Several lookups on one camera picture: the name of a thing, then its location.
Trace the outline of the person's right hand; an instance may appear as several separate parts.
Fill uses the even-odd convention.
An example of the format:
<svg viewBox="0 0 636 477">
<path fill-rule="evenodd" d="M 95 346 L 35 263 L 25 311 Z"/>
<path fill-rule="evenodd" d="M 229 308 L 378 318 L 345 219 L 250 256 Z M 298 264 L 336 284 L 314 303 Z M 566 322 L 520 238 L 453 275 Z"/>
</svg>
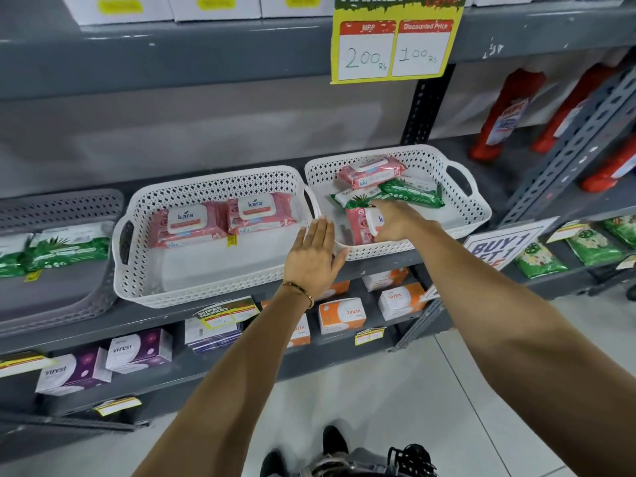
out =
<svg viewBox="0 0 636 477">
<path fill-rule="evenodd" d="M 385 241 L 410 240 L 421 231 L 429 229 L 431 222 L 423 218 L 416 210 L 407 203 L 396 200 L 384 200 L 391 204 L 392 222 Z"/>
</svg>

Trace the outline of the pink wet wipes packet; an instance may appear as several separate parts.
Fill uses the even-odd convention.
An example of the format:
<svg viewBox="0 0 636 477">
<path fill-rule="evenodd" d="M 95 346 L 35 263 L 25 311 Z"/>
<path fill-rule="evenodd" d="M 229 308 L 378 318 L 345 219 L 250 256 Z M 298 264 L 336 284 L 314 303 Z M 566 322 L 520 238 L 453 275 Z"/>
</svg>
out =
<svg viewBox="0 0 636 477">
<path fill-rule="evenodd" d="M 295 224 L 292 195 L 267 192 L 227 200 L 228 233 L 241 235 L 273 230 Z"/>
<path fill-rule="evenodd" d="M 337 179 L 352 189 L 365 189 L 403 175 L 407 167 L 393 156 L 374 156 L 343 167 Z"/>
<path fill-rule="evenodd" d="M 377 207 L 346 208 L 353 244 L 356 246 L 375 243 L 375 238 L 385 224 L 384 216 Z"/>
<path fill-rule="evenodd" d="M 228 235 L 227 201 L 164 208 L 151 217 L 150 248 L 179 248 L 222 240 Z"/>
</svg>

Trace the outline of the person's left forearm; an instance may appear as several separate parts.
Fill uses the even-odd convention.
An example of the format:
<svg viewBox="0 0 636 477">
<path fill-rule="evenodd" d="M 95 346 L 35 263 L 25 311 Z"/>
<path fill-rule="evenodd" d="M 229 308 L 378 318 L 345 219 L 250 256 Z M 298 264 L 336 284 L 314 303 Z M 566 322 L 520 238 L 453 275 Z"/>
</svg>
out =
<svg viewBox="0 0 636 477">
<path fill-rule="evenodd" d="M 206 374 L 132 477 L 240 477 L 292 333 L 311 307 L 306 297 L 279 289 Z"/>
</svg>

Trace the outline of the person's right forearm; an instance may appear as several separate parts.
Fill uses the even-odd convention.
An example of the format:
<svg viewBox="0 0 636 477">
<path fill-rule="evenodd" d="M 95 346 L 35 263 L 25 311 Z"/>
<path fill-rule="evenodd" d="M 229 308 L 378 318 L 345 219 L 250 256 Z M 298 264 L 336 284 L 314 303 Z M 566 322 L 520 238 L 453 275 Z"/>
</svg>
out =
<svg viewBox="0 0 636 477">
<path fill-rule="evenodd" d="M 404 233 L 499 397 L 579 477 L 636 477 L 636 377 L 439 225 Z"/>
</svg>

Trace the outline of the white green wet wipes packet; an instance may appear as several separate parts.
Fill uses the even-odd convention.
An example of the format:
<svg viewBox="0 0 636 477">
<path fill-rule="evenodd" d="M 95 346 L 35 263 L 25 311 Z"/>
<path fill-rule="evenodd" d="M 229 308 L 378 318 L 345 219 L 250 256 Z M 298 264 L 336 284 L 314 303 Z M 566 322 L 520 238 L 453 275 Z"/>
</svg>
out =
<svg viewBox="0 0 636 477">
<path fill-rule="evenodd" d="M 378 186 L 362 189 L 347 189 L 330 194 L 330 198 L 343 209 L 367 208 L 374 204 L 375 200 L 388 200 L 390 195 L 383 192 Z"/>
</svg>

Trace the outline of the green yellow shelf sign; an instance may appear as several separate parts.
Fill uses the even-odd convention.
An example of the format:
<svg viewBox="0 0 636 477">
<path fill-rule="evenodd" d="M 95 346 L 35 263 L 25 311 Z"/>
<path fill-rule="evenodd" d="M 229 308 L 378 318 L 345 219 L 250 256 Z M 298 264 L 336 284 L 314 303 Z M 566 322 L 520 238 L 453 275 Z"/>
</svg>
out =
<svg viewBox="0 0 636 477">
<path fill-rule="evenodd" d="M 200 309 L 194 314 L 209 329 L 238 324 L 260 314 L 260 309 L 251 296 L 218 302 Z"/>
</svg>

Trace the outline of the white offer sign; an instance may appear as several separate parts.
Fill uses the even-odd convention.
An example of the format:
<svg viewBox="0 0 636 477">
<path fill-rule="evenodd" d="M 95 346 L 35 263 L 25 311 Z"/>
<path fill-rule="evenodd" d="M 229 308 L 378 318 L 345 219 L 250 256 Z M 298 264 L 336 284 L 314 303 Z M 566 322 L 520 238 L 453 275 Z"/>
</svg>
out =
<svg viewBox="0 0 636 477">
<path fill-rule="evenodd" d="M 473 234 L 465 239 L 464 247 L 473 256 L 501 271 L 559 218 L 515 223 L 503 229 Z"/>
</svg>

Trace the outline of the blue white box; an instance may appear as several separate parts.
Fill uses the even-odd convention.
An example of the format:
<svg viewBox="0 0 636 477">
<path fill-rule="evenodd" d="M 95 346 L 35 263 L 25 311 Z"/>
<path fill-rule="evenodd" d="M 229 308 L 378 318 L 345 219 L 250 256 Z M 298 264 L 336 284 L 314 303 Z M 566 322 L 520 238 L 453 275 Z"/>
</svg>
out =
<svg viewBox="0 0 636 477">
<path fill-rule="evenodd" d="M 204 353 L 232 345 L 243 332 L 243 322 L 210 329 L 197 318 L 185 320 L 185 345 L 194 353 Z"/>
</svg>

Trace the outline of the green patterned packet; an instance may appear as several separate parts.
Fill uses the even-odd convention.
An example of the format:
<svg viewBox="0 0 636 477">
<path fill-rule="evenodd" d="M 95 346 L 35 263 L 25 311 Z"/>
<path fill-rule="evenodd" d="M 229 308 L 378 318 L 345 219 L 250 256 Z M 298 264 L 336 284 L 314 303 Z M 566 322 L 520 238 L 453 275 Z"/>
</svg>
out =
<svg viewBox="0 0 636 477">
<path fill-rule="evenodd" d="M 554 256 L 539 240 L 533 241 L 514 259 L 514 264 L 528 278 L 536 279 L 555 273 L 568 272 L 568 267 Z"/>
<path fill-rule="evenodd" d="M 620 248 L 588 224 L 584 224 L 566 242 L 586 267 L 613 263 L 624 256 Z"/>
<path fill-rule="evenodd" d="M 636 215 L 605 219 L 601 221 L 601 224 L 628 247 L 636 250 Z"/>
</svg>

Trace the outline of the person's black shoe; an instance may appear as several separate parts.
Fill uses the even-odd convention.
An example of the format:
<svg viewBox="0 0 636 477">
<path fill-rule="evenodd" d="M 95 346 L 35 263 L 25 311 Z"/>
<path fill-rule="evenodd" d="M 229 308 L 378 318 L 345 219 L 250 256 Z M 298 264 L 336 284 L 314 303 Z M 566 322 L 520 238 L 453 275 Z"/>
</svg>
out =
<svg viewBox="0 0 636 477">
<path fill-rule="evenodd" d="M 326 426 L 322 431 L 322 455 L 335 457 L 348 453 L 346 440 L 338 428 L 334 425 Z"/>
<path fill-rule="evenodd" d="M 283 455 L 278 449 L 270 451 L 265 456 L 259 477 L 290 477 Z"/>
</svg>

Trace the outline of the white yellow shelf tag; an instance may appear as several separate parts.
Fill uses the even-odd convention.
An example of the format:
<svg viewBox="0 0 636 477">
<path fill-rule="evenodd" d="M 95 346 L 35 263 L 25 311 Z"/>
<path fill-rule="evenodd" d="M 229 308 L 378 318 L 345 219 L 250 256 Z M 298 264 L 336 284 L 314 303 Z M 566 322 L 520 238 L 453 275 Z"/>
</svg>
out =
<svg viewBox="0 0 636 477">
<path fill-rule="evenodd" d="M 557 230 L 546 240 L 546 244 L 553 243 L 560 240 L 566 240 L 577 235 L 577 233 L 586 227 L 586 223 L 581 221 L 568 222 Z"/>
</svg>

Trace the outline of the purple white box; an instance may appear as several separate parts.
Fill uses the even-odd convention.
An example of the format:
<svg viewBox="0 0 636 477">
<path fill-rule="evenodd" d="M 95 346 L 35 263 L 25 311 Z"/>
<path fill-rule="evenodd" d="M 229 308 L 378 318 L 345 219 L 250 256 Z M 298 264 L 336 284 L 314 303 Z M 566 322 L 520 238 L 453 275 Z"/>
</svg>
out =
<svg viewBox="0 0 636 477">
<path fill-rule="evenodd" d="M 113 373 L 106 360 L 107 350 L 99 346 L 55 357 L 41 370 L 34 392 L 63 396 L 108 384 Z"/>
<path fill-rule="evenodd" d="M 172 361 L 173 337 L 163 328 L 113 338 L 106 358 L 106 369 L 119 374 L 168 364 Z"/>
</svg>

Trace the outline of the grey metal shelf rack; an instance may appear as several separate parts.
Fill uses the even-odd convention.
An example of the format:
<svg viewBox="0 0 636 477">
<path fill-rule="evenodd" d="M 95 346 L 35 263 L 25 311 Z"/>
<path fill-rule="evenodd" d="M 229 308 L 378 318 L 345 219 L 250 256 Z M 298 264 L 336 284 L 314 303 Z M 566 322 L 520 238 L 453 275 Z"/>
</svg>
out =
<svg viewBox="0 0 636 477">
<path fill-rule="evenodd" d="M 0 0 L 0 199 L 111 188 L 127 205 L 150 184 L 277 165 L 305 180 L 309 160 L 401 145 L 425 80 L 330 85 L 331 25 L 309 17 L 80 27 L 62 0 Z M 480 80 L 498 90 L 512 62 L 549 62 L 560 86 L 578 78 L 564 63 L 586 69 L 584 55 L 614 48 L 629 48 L 624 62 L 636 62 L 636 0 L 468 6 L 446 74 L 427 80 L 440 83 L 432 98 L 441 105 L 428 106 L 433 120 L 420 135 L 432 143 L 478 132 L 481 119 L 458 128 L 459 105 L 444 112 L 449 87 L 473 103 Z M 566 220 L 636 210 L 636 176 L 602 196 L 575 185 L 565 192 L 574 209 Z M 120 298 L 98 317 L 0 338 L 0 354 L 56 353 L 176 326 L 216 300 L 269 297 L 275 283 L 164 309 Z M 178 352 L 176 369 L 116 376 L 111 389 L 59 399 L 33 393 L 36 373 L 9 377 L 0 383 L 0 462 L 140 429 L 134 424 L 175 410 L 206 366 Z M 150 409 L 92 416 L 100 401 L 129 394 L 149 396 Z"/>
<path fill-rule="evenodd" d="M 565 208 L 573 197 L 565 192 L 602 151 L 636 123 L 636 62 L 625 62 L 592 92 L 582 111 L 544 156 L 530 150 L 530 136 L 523 133 L 511 136 L 496 161 L 473 162 L 467 157 L 473 136 L 430 143 L 420 135 L 424 123 L 433 120 L 428 106 L 441 105 L 432 98 L 441 94 L 438 86 L 438 82 L 418 83 L 400 147 L 430 145 L 468 170 L 468 176 L 461 176 L 458 168 L 452 169 L 450 177 L 459 184 L 460 198 L 466 200 L 460 203 L 459 208 L 464 210 L 460 216 L 477 216 L 479 197 L 490 207 L 489 220 L 481 222 L 475 230 L 478 235 L 557 217 L 545 229 L 546 234 L 556 229 L 557 224 L 565 223 L 574 216 L 574 209 Z"/>
</svg>

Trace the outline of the white box yellow label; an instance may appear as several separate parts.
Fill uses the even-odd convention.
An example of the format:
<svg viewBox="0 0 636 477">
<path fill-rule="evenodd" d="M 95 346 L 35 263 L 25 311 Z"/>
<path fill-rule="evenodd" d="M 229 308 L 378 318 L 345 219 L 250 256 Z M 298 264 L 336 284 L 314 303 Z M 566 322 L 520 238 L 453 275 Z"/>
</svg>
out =
<svg viewBox="0 0 636 477">
<path fill-rule="evenodd" d="M 259 20 L 260 0 L 169 0 L 177 22 Z"/>
<path fill-rule="evenodd" d="M 164 22 L 174 19 L 169 0 L 62 0 L 80 26 Z"/>
<path fill-rule="evenodd" d="M 263 18 L 332 16 L 335 0 L 259 0 Z"/>
</svg>

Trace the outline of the black strapped gear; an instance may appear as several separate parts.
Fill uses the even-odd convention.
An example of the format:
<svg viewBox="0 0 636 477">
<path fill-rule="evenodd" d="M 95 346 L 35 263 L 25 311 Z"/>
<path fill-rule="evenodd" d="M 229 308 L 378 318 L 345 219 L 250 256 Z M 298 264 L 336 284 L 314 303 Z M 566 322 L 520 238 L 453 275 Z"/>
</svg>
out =
<svg viewBox="0 0 636 477">
<path fill-rule="evenodd" d="M 417 443 L 411 443 L 403 449 L 390 447 L 387 464 L 402 477 L 439 477 L 429 452 Z"/>
</svg>

